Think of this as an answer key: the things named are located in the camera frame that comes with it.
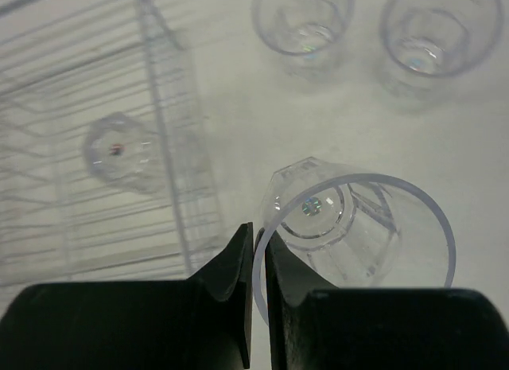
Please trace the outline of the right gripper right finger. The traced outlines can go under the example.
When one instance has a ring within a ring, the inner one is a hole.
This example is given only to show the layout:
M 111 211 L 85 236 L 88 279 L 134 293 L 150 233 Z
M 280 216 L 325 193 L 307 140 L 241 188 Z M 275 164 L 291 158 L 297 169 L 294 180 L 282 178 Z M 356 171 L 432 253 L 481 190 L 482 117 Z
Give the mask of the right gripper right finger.
M 337 288 L 273 238 L 266 249 L 275 369 L 505 369 L 508 330 L 468 289 Z

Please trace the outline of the clear glass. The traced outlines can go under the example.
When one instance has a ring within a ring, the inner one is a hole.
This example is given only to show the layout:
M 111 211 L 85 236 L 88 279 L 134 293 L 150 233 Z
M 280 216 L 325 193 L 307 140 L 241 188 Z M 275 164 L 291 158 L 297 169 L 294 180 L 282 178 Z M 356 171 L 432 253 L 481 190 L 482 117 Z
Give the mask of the clear glass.
M 450 99 L 460 78 L 492 54 L 503 21 L 502 0 L 388 0 L 375 68 L 381 88 L 410 111 Z
M 150 196 L 165 188 L 157 133 L 122 112 L 90 123 L 83 158 L 90 175 L 114 188 Z
M 338 287 L 445 287 L 457 249 L 438 203 L 403 179 L 308 157 L 275 171 L 261 207 L 252 270 L 268 316 L 266 250 L 280 238 L 297 261 Z
M 288 76 L 324 82 L 337 70 L 355 0 L 252 0 L 254 32 Z

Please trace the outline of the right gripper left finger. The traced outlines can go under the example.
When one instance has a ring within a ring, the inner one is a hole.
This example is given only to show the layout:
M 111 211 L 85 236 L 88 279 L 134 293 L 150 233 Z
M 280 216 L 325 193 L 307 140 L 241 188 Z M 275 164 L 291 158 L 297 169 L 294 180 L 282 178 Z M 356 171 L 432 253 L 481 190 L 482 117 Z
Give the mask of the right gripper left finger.
M 1 320 L 4 369 L 247 369 L 252 224 L 183 280 L 26 287 Z

